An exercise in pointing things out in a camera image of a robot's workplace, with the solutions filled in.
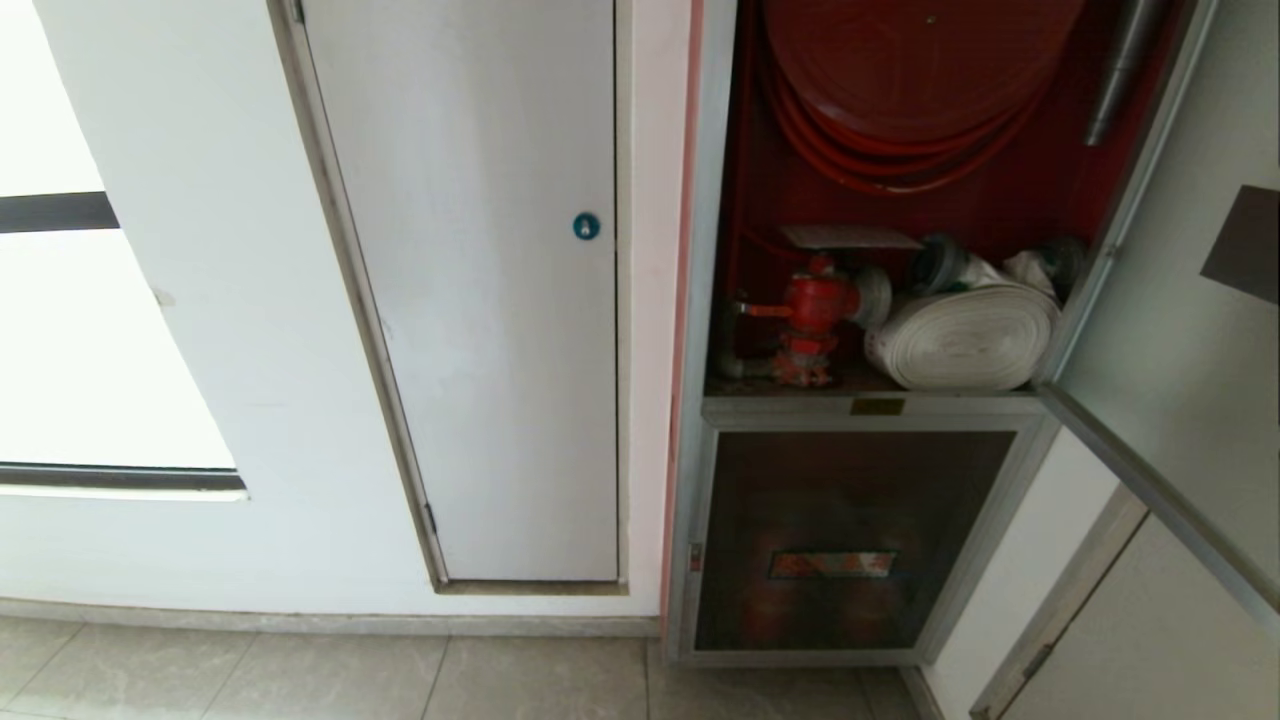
rolled white fire hose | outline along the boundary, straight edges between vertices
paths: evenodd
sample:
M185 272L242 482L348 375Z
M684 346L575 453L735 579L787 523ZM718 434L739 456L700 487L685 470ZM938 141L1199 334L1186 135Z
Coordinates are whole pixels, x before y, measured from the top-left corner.
M1014 389L1059 315L1048 295L1015 283L906 299L867 333L867 359L908 389Z

baseboard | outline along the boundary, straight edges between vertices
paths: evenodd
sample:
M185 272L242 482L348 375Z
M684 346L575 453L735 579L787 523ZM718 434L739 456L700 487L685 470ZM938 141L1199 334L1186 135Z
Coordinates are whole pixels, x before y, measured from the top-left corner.
M906 692L910 693L911 702L915 705L915 712L920 716L920 720L943 720L938 701L933 698L933 691L929 689L929 683L924 679L920 669L900 667L899 673L902 674L902 682L906 683Z
M288 615L73 605L0 598L0 616L242 633L654 638L657 618L524 615Z

tiled floor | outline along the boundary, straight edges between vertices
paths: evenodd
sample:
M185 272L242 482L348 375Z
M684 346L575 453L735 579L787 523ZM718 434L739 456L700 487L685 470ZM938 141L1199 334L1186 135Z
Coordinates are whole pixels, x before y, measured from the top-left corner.
M654 642L0 618L0 720L918 720L893 670L676 670Z

open glass cabinet door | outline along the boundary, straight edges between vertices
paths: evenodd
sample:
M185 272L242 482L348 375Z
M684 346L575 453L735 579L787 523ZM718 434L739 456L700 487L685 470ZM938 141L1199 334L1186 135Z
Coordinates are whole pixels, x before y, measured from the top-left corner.
M1039 392L1280 638L1276 22L1275 3L1217 8L1194 77L1169 94L1181 106L1153 137L1158 160L1148 143L1135 167L1142 201L1117 205Z

door hinge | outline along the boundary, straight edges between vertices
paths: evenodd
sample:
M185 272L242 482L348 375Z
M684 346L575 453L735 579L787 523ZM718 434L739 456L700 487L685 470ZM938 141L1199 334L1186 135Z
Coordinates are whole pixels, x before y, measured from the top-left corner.
M689 571L703 571L703 543L695 542L689 546Z
M1053 652L1053 646L1041 646L1041 648L1036 651L1036 656L1032 657L1032 661L1027 664L1027 667L1023 667L1023 679L1030 680L1032 675L1039 673L1041 666L1043 666L1044 661L1048 660L1051 652Z

